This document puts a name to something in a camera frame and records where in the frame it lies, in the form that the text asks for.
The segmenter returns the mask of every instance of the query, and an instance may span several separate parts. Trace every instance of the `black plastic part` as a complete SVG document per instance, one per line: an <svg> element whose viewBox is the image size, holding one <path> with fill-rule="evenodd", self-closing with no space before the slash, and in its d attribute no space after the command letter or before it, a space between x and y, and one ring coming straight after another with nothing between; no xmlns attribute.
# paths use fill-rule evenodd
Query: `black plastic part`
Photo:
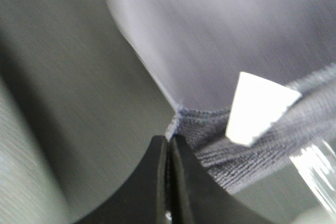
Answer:
<svg viewBox="0 0 336 224"><path fill-rule="evenodd" d="M184 137L171 141L173 224L266 224L210 177Z"/></svg>
<svg viewBox="0 0 336 224"><path fill-rule="evenodd" d="M105 203L77 224L164 223L167 140L153 137L139 165Z"/></svg>

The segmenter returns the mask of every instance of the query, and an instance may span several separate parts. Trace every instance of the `gray microfiber cloth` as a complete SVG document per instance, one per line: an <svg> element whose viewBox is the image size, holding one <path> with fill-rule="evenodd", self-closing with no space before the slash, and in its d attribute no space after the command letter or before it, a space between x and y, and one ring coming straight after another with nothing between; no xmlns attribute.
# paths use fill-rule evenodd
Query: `gray microfiber cloth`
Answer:
<svg viewBox="0 0 336 224"><path fill-rule="evenodd" d="M283 168L290 162L288 156L300 148L336 136L336 63L287 87L299 91L302 98L251 147L225 137L229 109L199 111L180 106L166 137L185 136L208 173L234 194Z"/></svg>

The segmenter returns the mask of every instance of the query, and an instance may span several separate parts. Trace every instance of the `white tag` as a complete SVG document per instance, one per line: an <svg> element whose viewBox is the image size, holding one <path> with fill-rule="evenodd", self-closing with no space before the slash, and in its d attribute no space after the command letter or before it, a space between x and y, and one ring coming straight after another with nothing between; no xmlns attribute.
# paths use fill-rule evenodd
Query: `white tag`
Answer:
<svg viewBox="0 0 336 224"><path fill-rule="evenodd" d="M240 72L226 136L236 144L251 146L300 97L298 91Z"/></svg>

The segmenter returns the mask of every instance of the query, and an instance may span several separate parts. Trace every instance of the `transparent plastic sheet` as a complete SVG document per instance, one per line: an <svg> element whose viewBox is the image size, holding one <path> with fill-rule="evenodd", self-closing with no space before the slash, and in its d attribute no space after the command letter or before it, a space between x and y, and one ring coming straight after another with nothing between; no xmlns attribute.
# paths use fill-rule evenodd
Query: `transparent plastic sheet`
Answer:
<svg viewBox="0 0 336 224"><path fill-rule="evenodd" d="M291 155L290 160L321 206L336 223L336 154L326 141L311 144Z"/></svg>

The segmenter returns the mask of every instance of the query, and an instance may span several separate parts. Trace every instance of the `cloth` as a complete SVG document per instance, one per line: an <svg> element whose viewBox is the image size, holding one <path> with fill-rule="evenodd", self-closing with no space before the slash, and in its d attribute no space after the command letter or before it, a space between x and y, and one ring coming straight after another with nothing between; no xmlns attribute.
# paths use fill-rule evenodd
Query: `cloth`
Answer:
<svg viewBox="0 0 336 224"><path fill-rule="evenodd" d="M229 109L199 111L180 106L166 137L184 135L208 173L229 193L236 193L284 167L288 155L299 148L335 136L336 64L287 86L303 97L252 147L236 145L224 136Z"/></svg>

